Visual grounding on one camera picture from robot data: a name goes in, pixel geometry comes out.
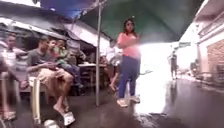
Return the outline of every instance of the umbrella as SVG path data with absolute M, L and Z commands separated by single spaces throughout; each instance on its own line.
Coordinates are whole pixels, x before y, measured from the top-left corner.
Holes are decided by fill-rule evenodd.
M 179 41 L 192 22 L 202 0 L 108 0 L 102 10 L 101 31 L 116 39 L 123 22 L 134 17 L 142 43 Z M 81 17 L 97 28 L 98 9 Z

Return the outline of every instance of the hand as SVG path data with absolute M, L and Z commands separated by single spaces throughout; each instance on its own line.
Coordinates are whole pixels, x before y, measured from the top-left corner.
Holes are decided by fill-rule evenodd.
M 19 81 L 19 87 L 20 89 L 24 90 L 29 86 L 28 81 Z
M 48 69 L 55 69 L 56 66 L 57 66 L 57 64 L 53 63 L 53 62 L 44 63 L 44 64 L 41 65 L 41 67 L 48 68 Z

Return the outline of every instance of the wet pavement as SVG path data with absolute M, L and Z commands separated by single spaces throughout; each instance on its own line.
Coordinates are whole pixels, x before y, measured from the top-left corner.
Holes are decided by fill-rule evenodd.
M 151 72 L 137 82 L 141 103 L 128 108 L 116 104 L 116 96 L 107 90 L 100 93 L 101 105 L 95 106 L 93 93 L 70 97 L 76 122 L 72 128 L 223 128 L 224 95 L 197 86 L 198 83 Z M 43 120 L 60 118 L 51 105 L 42 106 Z M 23 101 L 15 128 L 32 128 L 28 101 Z

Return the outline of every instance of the brick wall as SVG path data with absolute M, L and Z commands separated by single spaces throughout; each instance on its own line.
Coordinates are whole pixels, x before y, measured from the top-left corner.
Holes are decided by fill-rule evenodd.
M 217 73 L 217 65 L 224 65 L 224 40 L 209 45 L 207 50 L 210 72 Z

